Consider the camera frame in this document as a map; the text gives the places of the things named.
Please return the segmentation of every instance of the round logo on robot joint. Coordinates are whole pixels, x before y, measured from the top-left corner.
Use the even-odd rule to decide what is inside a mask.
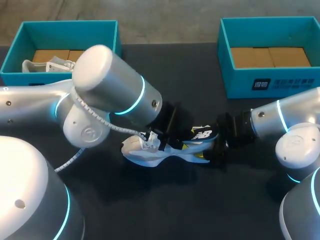
[[[304,139],[299,135],[291,136],[287,141],[287,146],[289,148],[300,147],[304,143]]]
[[[97,126],[89,125],[82,130],[81,138],[83,139],[83,141],[91,143],[98,140],[101,134],[101,129],[99,129]]]

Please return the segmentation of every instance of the cardboard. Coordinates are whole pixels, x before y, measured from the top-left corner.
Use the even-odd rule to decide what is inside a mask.
[[[84,50],[70,50],[68,60],[72,62],[76,62],[78,58],[81,56],[81,54],[84,53]]]
[[[69,52],[69,50],[36,50],[32,62],[46,63],[49,62],[54,56],[57,56],[63,60],[67,60]]]
[[[254,68],[255,57],[252,47],[231,48],[234,65],[237,69]]]
[[[231,53],[237,69],[275,67],[268,48],[234,47]]]
[[[311,67],[302,47],[270,47],[275,67]]]
[[[256,68],[275,67],[268,48],[254,48],[253,51]]]

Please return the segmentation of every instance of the new balance logo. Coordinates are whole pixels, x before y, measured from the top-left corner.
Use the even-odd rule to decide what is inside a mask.
[[[212,133],[212,130],[208,130],[208,131],[204,131],[204,132],[200,131],[200,132],[198,132],[197,135],[195,135],[195,137],[192,138],[191,140],[195,140],[195,139],[205,139],[205,138],[209,137],[211,133]]]

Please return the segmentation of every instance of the white cable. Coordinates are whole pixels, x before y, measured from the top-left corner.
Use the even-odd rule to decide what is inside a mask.
[[[56,168],[54,171],[56,173],[60,172],[61,170],[68,167],[70,164],[72,164],[80,155],[84,152],[85,148],[80,148],[80,150],[72,157],[69,161],[67,161],[65,164],[61,165],[60,167]]]
[[[87,111],[95,119],[97,119],[99,122],[101,122],[102,124],[104,124],[105,126],[110,128],[111,130],[114,130],[114,131],[117,131],[117,132],[123,133],[123,134],[137,135],[141,139],[143,139],[144,141],[147,140],[146,136],[143,133],[139,132],[139,131],[136,131],[136,130],[133,130],[133,129],[129,129],[129,128],[119,127],[119,126],[113,125],[112,123],[104,120],[91,107],[89,107],[88,104],[86,104],[85,101],[82,100],[82,98],[77,94],[75,87],[72,87],[71,95],[73,95],[73,97],[80,103],[80,105],[83,107],[83,109],[85,111]]]

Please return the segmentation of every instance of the blue cardboard box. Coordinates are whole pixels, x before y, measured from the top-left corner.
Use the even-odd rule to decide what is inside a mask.
[[[231,48],[303,48],[311,67],[236,68]],[[282,98],[320,87],[320,25],[315,17],[222,18],[217,43],[230,99]]]
[[[121,55],[118,21],[26,21],[12,42],[0,70],[7,86],[51,84],[71,78],[70,72],[22,73],[24,60],[36,50],[86,50],[102,44]]]

